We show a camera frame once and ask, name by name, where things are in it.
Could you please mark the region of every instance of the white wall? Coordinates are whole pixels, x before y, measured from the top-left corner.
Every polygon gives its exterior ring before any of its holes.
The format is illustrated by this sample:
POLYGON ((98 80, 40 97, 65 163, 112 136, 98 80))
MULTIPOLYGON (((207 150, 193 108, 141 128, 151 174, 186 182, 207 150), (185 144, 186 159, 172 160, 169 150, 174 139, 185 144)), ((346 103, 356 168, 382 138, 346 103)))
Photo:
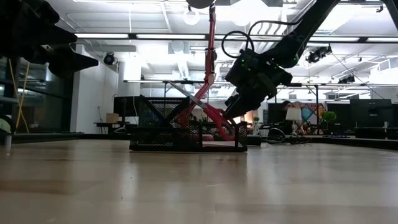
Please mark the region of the white wall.
MULTIPOLYGON (((77 45, 76 52, 90 57, 82 45, 77 45)), ((70 131, 99 133, 94 122, 100 122, 100 112, 104 122, 106 114, 113 112, 113 95, 117 92, 118 74, 102 63, 76 72, 70 131)))

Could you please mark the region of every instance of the hardwood floor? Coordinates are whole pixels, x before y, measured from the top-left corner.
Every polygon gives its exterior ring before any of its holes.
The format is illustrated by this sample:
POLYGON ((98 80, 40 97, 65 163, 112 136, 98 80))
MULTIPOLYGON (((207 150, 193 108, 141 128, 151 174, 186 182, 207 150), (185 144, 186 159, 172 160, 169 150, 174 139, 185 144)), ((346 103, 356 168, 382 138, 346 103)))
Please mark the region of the hardwood floor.
POLYGON ((0 223, 398 223, 398 154, 326 144, 129 153, 127 141, 0 149, 0 223))

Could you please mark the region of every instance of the computer monitor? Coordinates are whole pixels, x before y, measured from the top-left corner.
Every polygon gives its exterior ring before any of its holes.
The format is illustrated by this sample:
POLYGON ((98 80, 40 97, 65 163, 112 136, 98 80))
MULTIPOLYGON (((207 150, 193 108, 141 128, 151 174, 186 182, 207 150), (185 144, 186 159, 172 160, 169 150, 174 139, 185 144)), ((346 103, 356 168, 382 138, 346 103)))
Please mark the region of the computer monitor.
POLYGON ((384 127, 394 123, 391 100, 350 100, 351 118, 357 127, 384 127))
POLYGON ((138 116, 139 113, 139 96, 119 96, 115 97, 113 101, 113 113, 119 114, 120 117, 123 116, 123 99, 126 99, 126 117, 138 116))

